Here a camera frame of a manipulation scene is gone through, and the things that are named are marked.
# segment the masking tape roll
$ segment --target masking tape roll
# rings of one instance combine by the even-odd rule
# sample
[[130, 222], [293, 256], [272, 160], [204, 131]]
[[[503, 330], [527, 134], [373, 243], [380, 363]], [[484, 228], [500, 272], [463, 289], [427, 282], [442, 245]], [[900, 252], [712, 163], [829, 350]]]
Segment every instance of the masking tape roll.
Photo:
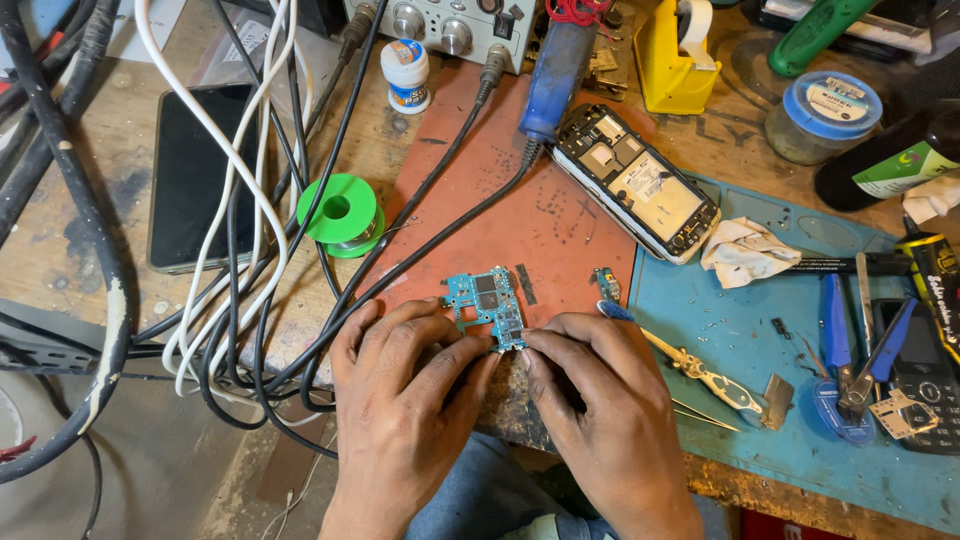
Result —
[[693, 59], [694, 69], [716, 71], [717, 64], [704, 50], [704, 38], [713, 20], [713, 6], [709, 0], [680, 0], [677, 13], [686, 19], [686, 32], [678, 37], [680, 48]]

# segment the small flex board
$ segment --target small flex board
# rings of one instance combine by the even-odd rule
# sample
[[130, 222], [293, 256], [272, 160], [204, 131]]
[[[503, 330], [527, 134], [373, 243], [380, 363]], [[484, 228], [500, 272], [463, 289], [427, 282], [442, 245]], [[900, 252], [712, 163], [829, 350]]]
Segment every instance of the small flex board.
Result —
[[600, 297], [620, 305], [620, 282], [613, 276], [610, 268], [594, 268], [593, 277], [600, 287]]
[[[527, 346], [520, 337], [523, 317], [514, 293], [514, 276], [509, 270], [496, 266], [486, 274], [457, 274], [440, 284], [449, 287], [449, 294], [440, 297], [440, 305], [453, 307], [457, 330], [466, 333], [467, 327], [493, 324], [496, 343], [491, 351], [503, 353]], [[475, 320], [464, 320], [465, 307], [475, 307]]]

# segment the glass jar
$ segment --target glass jar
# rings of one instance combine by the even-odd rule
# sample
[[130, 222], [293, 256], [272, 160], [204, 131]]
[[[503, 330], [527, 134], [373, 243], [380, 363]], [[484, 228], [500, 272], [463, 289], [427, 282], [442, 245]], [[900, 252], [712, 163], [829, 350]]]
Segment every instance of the glass jar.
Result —
[[785, 160], [815, 165], [870, 135], [883, 114], [872, 88], [835, 71], [805, 73], [767, 114], [763, 132]]

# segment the red heat-resistant mat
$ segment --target red heat-resistant mat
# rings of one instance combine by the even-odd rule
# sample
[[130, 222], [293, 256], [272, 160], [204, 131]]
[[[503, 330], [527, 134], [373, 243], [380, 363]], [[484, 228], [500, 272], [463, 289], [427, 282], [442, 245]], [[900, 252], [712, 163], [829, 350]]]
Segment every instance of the red heat-resistant mat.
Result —
[[[434, 103], [385, 208], [387, 223], [399, 213], [460, 131], [473, 106], [481, 66], [463, 62], [444, 69]], [[443, 176], [437, 180], [368, 274], [366, 289], [464, 212], [515, 174], [526, 138], [516, 126], [526, 106], [529, 76], [505, 75]], [[653, 121], [639, 111], [581, 93], [577, 104], [604, 101], [649, 140]], [[504, 199], [438, 246], [379, 295], [389, 310], [415, 298], [441, 296], [440, 281], [506, 266], [517, 278], [516, 295], [528, 327], [540, 327], [564, 311], [595, 312], [600, 298], [593, 268], [609, 266], [622, 296], [633, 277], [636, 244], [594, 204], [544, 151], [521, 184]], [[529, 282], [520, 279], [522, 264]], [[489, 325], [470, 327], [490, 333]]]

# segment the metal knob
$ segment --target metal knob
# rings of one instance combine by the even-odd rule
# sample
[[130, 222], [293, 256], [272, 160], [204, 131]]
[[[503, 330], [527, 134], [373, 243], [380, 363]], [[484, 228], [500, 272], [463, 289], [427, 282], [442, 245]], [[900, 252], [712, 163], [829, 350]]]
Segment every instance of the metal knob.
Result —
[[461, 55], [470, 47], [473, 36], [464, 21], [448, 19], [444, 22], [442, 30], [443, 35], [440, 38], [440, 44], [446, 53], [455, 56]]
[[394, 33], [404, 39], [416, 39], [423, 32], [423, 17], [410, 4], [400, 4], [394, 9]]

